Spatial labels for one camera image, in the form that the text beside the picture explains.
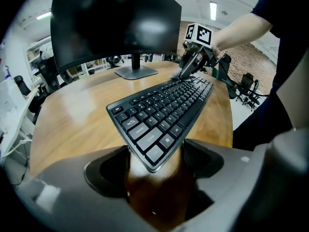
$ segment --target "black monitor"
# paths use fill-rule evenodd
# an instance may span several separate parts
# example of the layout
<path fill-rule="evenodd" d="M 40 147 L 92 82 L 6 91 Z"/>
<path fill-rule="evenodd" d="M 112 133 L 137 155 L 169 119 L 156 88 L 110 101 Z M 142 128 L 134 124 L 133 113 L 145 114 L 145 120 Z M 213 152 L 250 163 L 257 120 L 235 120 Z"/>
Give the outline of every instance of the black monitor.
<path fill-rule="evenodd" d="M 157 74 L 140 54 L 176 54 L 181 6 L 175 0 L 53 0 L 51 38 L 58 70 L 98 58 L 132 55 L 125 79 Z"/>

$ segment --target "ceiling light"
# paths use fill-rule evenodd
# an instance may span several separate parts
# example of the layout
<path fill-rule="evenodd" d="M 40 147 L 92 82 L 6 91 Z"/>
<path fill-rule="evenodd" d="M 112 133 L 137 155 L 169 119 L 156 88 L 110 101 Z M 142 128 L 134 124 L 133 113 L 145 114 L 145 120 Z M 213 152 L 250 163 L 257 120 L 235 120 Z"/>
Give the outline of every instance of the ceiling light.
<path fill-rule="evenodd" d="M 38 20 L 41 20 L 41 19 L 43 19 L 43 18 L 45 18 L 45 17 L 50 16 L 51 14 L 52 14 L 51 12 L 44 13 L 44 14 L 38 16 L 37 19 L 38 19 Z"/>
<path fill-rule="evenodd" d="M 217 18 L 217 3 L 210 2 L 211 5 L 211 20 L 215 21 Z"/>

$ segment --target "monitor base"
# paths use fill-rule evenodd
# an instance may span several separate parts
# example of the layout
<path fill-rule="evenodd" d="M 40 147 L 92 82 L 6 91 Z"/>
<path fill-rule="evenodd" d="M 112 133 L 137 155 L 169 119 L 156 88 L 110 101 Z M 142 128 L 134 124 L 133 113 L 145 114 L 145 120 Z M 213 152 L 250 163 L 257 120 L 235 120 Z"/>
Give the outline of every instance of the monitor base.
<path fill-rule="evenodd" d="M 141 65 L 140 68 L 137 69 L 133 69 L 132 66 L 122 67 L 116 70 L 115 73 L 124 79 L 135 80 L 158 74 L 158 71 Z"/>

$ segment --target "desk surface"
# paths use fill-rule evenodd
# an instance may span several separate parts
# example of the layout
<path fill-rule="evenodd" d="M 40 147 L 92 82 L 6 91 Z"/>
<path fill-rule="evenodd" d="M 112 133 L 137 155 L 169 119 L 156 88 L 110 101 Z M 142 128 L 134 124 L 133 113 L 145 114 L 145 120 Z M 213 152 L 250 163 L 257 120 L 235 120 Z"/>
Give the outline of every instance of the desk surface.
<path fill-rule="evenodd" d="M 30 153 L 31 174 L 37 175 L 64 158 L 125 145 L 106 106 L 167 81 L 178 67 L 172 62 L 144 65 L 157 69 L 159 73 L 130 81 L 119 77 L 112 69 L 71 83 L 50 95 L 43 104 L 35 126 Z M 186 138 L 232 147 L 233 122 L 226 85 L 209 75 L 198 74 L 213 82 L 214 86 Z M 180 149 L 155 174 L 149 173 L 136 157 L 132 156 L 130 161 L 126 187 L 130 192 L 131 207 L 161 230 L 183 222 L 194 178 L 183 166 Z M 162 209 L 158 208 L 159 203 L 164 204 Z M 178 214 L 170 217 L 170 214 L 174 214 L 170 209 L 177 209 Z"/>

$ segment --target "hand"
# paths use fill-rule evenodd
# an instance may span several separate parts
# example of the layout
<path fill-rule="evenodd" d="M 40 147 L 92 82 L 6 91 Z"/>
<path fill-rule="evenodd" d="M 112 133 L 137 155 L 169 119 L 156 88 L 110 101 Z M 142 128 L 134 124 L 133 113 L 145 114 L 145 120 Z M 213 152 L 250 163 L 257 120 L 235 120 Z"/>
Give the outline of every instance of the hand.
<path fill-rule="evenodd" d="M 212 50 L 215 57 L 217 57 L 220 54 L 220 48 L 218 47 L 215 41 L 212 43 Z"/>

